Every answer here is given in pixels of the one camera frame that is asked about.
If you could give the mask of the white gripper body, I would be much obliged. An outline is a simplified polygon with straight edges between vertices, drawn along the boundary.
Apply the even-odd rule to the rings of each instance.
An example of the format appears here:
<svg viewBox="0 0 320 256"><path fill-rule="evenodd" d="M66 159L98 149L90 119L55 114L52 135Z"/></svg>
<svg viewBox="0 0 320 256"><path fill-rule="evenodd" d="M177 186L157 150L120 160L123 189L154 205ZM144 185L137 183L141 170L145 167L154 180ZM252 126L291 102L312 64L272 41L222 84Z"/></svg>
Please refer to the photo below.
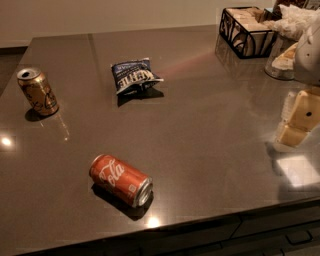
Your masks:
<svg viewBox="0 0 320 256"><path fill-rule="evenodd" d="M316 16L298 41L294 73L297 81L320 86L320 16Z"/></svg>

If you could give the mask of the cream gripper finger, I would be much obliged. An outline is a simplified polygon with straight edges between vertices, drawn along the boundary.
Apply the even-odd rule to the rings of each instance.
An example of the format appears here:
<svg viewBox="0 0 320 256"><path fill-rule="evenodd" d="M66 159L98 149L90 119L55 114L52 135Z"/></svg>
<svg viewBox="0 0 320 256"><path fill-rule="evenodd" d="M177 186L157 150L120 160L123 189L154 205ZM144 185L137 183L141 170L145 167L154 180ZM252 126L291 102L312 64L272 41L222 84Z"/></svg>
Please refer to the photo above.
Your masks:
<svg viewBox="0 0 320 256"><path fill-rule="evenodd" d="M298 147L320 124L320 88L290 91L285 98L275 142L289 148Z"/></svg>

